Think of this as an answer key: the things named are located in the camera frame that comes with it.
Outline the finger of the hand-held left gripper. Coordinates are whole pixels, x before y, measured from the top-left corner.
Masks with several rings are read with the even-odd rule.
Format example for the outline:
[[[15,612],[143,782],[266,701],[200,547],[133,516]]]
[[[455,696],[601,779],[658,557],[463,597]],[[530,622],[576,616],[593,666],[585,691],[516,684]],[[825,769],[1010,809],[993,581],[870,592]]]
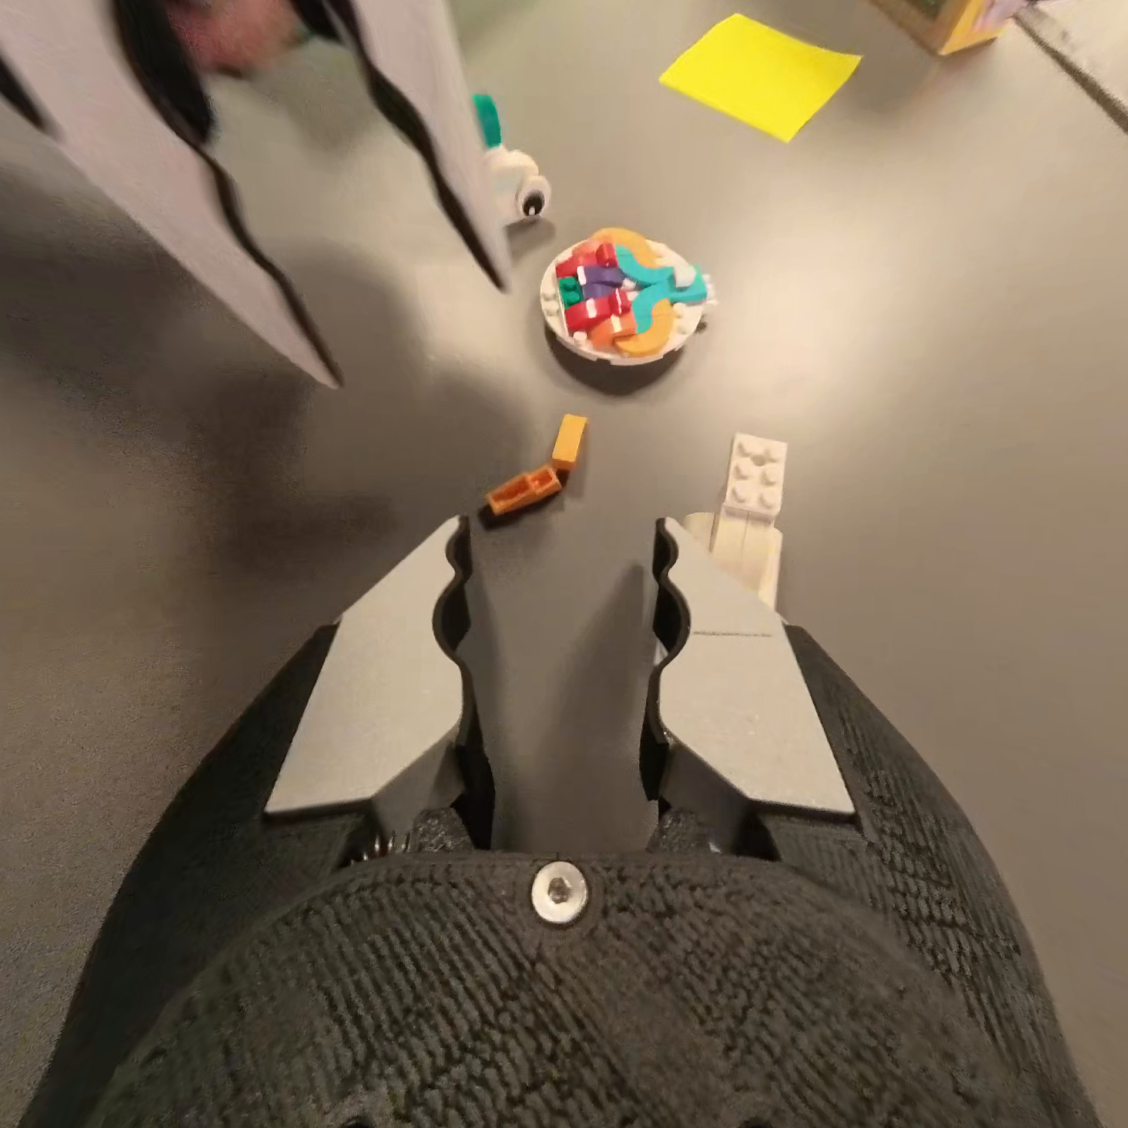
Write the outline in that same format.
[[[471,92],[443,2],[328,2],[373,106],[428,169],[438,204],[493,287],[511,281]]]
[[[3,2],[1,99],[278,356],[341,386],[211,154],[210,104],[160,2]]]

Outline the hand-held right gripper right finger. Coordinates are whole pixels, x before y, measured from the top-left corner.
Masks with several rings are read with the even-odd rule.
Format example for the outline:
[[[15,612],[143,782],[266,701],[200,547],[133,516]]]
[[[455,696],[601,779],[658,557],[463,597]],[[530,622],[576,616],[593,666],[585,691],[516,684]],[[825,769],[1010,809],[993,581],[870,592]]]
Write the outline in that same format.
[[[656,662],[641,727],[650,802],[855,816],[780,614],[675,519],[655,527]]]

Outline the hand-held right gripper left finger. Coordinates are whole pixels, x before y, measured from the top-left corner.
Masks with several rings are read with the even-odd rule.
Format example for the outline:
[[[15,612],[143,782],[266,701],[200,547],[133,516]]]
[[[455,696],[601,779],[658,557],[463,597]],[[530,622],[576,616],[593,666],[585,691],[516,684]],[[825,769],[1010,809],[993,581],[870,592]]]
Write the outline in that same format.
[[[266,816],[491,816],[471,674],[470,522],[443,522],[345,611]]]

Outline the white lego unicorn head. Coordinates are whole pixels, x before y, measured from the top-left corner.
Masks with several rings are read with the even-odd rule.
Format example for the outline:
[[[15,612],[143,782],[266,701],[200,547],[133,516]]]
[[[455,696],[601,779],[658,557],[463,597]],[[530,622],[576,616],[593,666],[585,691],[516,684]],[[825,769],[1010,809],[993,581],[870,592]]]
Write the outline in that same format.
[[[505,146],[498,107],[490,96],[475,92],[471,104],[485,142],[485,167],[500,224],[511,229],[543,219],[551,201],[548,179],[530,156]]]

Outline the white lego wing plate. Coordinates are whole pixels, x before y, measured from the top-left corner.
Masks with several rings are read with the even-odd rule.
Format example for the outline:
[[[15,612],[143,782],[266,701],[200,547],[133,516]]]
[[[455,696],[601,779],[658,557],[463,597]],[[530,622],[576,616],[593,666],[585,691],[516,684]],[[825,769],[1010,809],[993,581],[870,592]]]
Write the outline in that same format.
[[[681,522],[726,576],[771,611],[781,574],[783,534],[776,522],[785,467],[786,444],[738,432],[720,509],[690,514]]]

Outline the round white lego base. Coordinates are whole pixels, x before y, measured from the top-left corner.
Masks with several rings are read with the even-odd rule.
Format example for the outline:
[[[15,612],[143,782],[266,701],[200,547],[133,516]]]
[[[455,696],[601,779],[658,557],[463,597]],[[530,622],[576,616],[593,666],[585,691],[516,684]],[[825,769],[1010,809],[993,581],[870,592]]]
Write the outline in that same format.
[[[558,254],[543,272],[538,297],[560,347],[620,369],[671,359],[716,304],[701,269],[621,227],[600,229]]]

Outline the dark orange lego plate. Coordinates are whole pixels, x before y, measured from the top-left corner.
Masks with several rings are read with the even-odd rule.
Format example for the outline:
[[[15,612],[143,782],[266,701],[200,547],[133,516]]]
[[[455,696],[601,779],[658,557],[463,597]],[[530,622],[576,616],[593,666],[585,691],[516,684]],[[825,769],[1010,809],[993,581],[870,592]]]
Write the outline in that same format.
[[[503,519],[553,499],[561,489],[563,486],[555,467],[545,464],[488,491],[485,509],[491,519]]]

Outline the yellow lego box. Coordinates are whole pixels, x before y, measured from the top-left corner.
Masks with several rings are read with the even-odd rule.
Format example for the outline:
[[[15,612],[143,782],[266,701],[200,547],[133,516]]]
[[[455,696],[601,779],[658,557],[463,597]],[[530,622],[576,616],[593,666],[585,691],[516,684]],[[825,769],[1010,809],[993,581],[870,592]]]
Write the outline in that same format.
[[[938,59],[983,47],[1003,34],[1023,2],[871,2]]]

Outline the person's left hand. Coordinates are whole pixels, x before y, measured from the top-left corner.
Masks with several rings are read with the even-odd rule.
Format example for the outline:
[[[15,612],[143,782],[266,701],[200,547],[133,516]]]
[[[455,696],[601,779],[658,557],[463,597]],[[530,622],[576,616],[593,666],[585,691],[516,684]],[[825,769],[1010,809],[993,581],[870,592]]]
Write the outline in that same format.
[[[165,2],[170,26],[203,74],[245,77],[306,41],[290,2]]]

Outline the yellow sticky note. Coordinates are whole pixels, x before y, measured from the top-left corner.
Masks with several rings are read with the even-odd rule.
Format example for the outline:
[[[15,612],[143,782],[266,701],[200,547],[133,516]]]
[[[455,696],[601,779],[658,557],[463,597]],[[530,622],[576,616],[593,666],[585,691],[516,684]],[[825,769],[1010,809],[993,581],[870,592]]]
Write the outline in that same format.
[[[660,76],[688,101],[791,142],[853,77],[861,56],[815,47],[735,14]]]

